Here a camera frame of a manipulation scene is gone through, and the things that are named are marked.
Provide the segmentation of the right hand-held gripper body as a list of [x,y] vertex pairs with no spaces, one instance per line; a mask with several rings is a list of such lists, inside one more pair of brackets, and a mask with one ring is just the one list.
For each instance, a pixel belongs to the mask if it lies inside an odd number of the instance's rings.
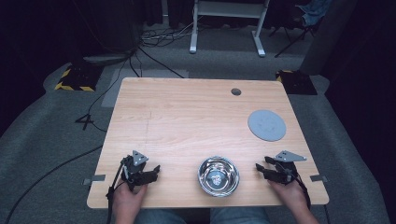
[[298,176],[296,161],[306,161],[305,156],[283,150],[274,156],[275,168],[278,171],[277,183],[288,185]]

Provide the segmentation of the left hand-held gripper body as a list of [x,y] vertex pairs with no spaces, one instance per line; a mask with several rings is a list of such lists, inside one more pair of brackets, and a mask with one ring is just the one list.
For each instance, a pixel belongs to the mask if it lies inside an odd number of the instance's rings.
[[121,160],[121,179],[128,185],[129,190],[141,186],[141,175],[148,160],[148,157],[136,150]]

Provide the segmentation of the person's right hand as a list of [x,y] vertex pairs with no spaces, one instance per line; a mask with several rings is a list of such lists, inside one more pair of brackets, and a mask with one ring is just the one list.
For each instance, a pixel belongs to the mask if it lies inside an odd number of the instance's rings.
[[302,188],[296,181],[283,185],[268,180],[269,185],[275,191],[283,204],[294,214],[302,214],[308,211],[306,198]]

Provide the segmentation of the person's left hand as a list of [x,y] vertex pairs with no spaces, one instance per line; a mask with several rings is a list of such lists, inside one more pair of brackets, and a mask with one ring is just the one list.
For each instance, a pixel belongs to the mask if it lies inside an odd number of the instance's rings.
[[114,192],[114,216],[136,217],[147,190],[148,185],[143,185],[137,193],[133,193],[125,182],[120,182]]

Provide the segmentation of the shiny steel bowl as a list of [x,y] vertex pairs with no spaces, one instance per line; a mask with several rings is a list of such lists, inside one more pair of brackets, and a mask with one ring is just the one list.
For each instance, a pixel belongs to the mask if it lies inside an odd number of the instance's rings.
[[213,156],[201,162],[198,182],[204,192],[213,197],[227,197],[235,192],[240,175],[236,165],[229,159]]

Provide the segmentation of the person's right leg in jeans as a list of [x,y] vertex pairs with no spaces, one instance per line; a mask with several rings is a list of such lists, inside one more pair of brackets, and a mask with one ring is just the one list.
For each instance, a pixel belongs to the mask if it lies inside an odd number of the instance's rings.
[[270,224],[262,207],[221,207],[210,209],[210,224]]

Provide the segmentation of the black tape floor mark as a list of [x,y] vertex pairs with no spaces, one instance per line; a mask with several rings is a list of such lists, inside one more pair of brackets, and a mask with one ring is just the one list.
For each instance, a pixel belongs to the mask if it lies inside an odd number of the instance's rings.
[[90,114],[86,114],[75,120],[75,123],[82,124],[82,130],[85,131],[89,124],[93,124],[92,116]]

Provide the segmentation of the black base with yellow stripes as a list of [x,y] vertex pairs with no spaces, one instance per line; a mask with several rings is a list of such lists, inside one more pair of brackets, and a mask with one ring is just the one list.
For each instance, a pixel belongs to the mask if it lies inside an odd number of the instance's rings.
[[103,70],[103,66],[80,68],[69,65],[61,75],[55,90],[96,91],[96,85]]
[[310,76],[300,71],[279,70],[276,72],[276,80],[281,82],[287,94],[317,95]]

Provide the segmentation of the folding chair with blue cloth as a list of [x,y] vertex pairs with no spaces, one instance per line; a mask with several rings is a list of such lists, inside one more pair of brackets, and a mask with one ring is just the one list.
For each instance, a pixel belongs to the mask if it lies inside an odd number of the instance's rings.
[[[271,28],[274,31],[283,28],[290,41],[277,55],[280,56],[295,42],[304,39],[306,33],[314,35],[323,18],[325,17],[332,0],[271,0],[269,10]],[[291,39],[288,30],[301,29],[302,33],[295,39]]]

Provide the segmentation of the white desk frame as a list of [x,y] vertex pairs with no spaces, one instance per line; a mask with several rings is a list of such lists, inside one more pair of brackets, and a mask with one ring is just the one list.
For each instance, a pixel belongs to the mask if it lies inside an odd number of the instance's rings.
[[200,16],[218,16],[258,19],[257,28],[251,32],[251,35],[258,55],[260,57],[264,57],[266,52],[262,46],[260,34],[269,3],[270,0],[263,0],[263,2],[259,4],[194,0],[194,6],[192,10],[192,33],[189,52],[194,54],[197,51],[198,18]]

